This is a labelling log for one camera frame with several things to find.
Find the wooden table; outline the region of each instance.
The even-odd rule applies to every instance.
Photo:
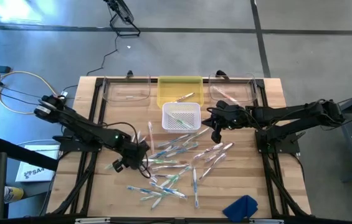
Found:
[[[96,78],[81,77],[77,88],[74,109],[85,117],[88,117],[90,111]],[[264,82],[269,106],[275,108],[286,106],[280,79],[266,78]],[[126,121],[131,123],[137,130],[141,130],[142,136],[147,136],[147,122],[150,120],[153,123],[153,138],[156,144],[180,136],[180,134],[166,134],[161,127],[161,109],[156,104],[156,86],[157,84],[155,83],[151,84],[150,102],[146,106],[134,106],[134,104],[113,106],[107,104],[104,122]],[[231,88],[235,88],[235,91],[238,91],[237,87],[232,86]],[[209,117],[206,108],[209,105],[214,106],[216,104],[216,101],[210,98],[207,91],[207,84],[204,84],[205,105],[202,106],[201,110],[202,119]],[[131,128],[128,126],[119,125],[112,126],[112,128],[117,128],[133,135]],[[224,218],[225,216],[222,214],[224,208],[241,196],[250,195],[259,204],[259,209],[253,217],[271,217],[263,162],[255,146],[254,129],[227,130],[222,131],[221,134],[224,142],[234,142],[235,145],[227,153],[226,160],[221,162],[208,177],[199,182],[199,209],[194,208],[191,172],[185,173],[174,186],[174,188],[189,196],[188,200],[167,196],[154,210],[151,210],[154,200],[141,202],[140,198],[145,195],[126,189],[127,185],[152,189],[148,184],[150,180],[142,177],[137,170],[125,169],[120,173],[116,173],[114,170],[105,170],[104,167],[118,159],[119,155],[109,150],[103,150],[98,155],[88,215],[90,217]],[[199,142],[197,149],[174,156],[174,159],[190,161],[193,155],[209,146],[213,146],[214,143],[210,139],[210,135],[210,131],[208,131],[197,139]],[[55,210],[74,186],[79,160],[80,153],[73,152],[59,162],[47,209],[48,212]],[[280,164],[285,188],[299,206],[307,213],[310,213],[305,184],[298,162],[288,154],[280,154]],[[196,167],[197,175],[200,176],[207,166],[203,163],[198,163]],[[175,174],[178,172],[179,169],[174,171],[167,169],[161,173]],[[78,209],[81,207],[83,196],[84,194],[81,193]],[[275,194],[275,197],[277,208],[281,211],[278,193]]]

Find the yellow bin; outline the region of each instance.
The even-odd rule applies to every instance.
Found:
[[[194,95],[181,102],[198,103],[202,106],[204,103],[202,77],[159,77],[156,103],[162,108],[165,103],[174,102],[190,93]]]

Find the white basket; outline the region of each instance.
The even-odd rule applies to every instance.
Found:
[[[187,128],[178,120],[192,128]],[[201,107],[197,103],[165,103],[162,107],[162,128],[168,133],[195,133],[201,127]]]

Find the gray floor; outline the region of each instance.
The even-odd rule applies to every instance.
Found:
[[[140,27],[255,27],[249,0],[126,3]],[[101,0],[12,0],[11,5],[28,10],[3,14],[1,9],[0,23],[108,27],[110,18]],[[352,30],[352,0],[257,0],[257,7],[263,29]],[[99,67],[102,56],[115,48],[114,40],[112,32],[0,30],[0,65],[42,75],[60,91]],[[264,44],[271,77],[281,78],[288,105],[352,97],[352,35],[264,35]],[[107,57],[105,69],[94,75],[124,75],[131,69],[137,75],[207,76],[222,69],[232,76],[251,72],[263,77],[255,34],[150,32],[142,33],[139,39],[118,39],[117,46],[119,52]],[[24,75],[10,77],[6,84],[37,95],[50,93],[42,83]],[[33,109],[16,101],[6,102],[19,110]],[[19,143],[59,133],[58,125],[0,106],[0,138]],[[352,220],[352,183],[340,182],[341,176],[352,172],[341,131],[313,128],[299,143],[313,214]],[[18,163],[9,161],[8,166],[8,175],[13,176]],[[13,203],[10,217],[36,215],[41,204],[42,197]]]

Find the blue rag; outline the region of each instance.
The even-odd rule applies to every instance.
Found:
[[[241,222],[257,211],[257,202],[249,195],[242,196],[223,210],[223,214],[232,222]]]

